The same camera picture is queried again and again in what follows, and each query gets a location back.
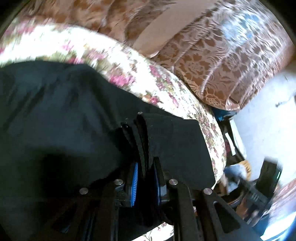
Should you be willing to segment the floral quilted bedspread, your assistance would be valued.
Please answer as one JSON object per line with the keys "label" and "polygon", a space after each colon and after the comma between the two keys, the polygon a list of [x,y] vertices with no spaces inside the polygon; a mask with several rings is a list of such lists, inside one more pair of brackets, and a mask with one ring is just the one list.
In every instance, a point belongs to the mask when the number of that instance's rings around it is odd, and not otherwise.
{"label": "floral quilted bedspread", "polygon": [[37,202],[55,200],[117,167],[103,128],[146,110],[198,122],[207,157],[174,158],[177,170],[215,185],[226,165],[218,123],[166,68],[83,27],[15,19],[1,37],[1,235],[38,231]]}

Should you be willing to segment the brown floral curtain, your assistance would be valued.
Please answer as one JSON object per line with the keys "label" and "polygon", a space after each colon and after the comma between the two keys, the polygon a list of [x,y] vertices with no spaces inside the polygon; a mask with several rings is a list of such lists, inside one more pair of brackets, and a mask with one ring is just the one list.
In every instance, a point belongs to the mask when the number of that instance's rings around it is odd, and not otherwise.
{"label": "brown floral curtain", "polygon": [[227,111],[243,109],[295,57],[286,29],[260,1],[30,1],[20,16],[116,39]]}

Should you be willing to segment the blue bag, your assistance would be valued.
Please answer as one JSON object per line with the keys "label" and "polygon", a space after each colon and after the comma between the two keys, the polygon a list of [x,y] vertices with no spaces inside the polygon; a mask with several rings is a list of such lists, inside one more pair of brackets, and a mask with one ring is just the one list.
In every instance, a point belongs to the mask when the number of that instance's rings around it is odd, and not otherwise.
{"label": "blue bag", "polygon": [[226,121],[233,118],[238,112],[237,111],[228,111],[212,107],[212,112],[217,121]]}

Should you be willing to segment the black pants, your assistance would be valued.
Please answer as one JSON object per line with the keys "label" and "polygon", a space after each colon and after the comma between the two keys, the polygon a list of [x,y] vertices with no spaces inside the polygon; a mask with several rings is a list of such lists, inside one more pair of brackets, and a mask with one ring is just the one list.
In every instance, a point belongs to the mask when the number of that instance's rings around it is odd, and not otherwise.
{"label": "black pants", "polygon": [[155,172],[215,183],[196,120],[141,101],[84,64],[1,68],[1,240],[111,240],[114,181],[138,175],[119,240],[164,221]]}

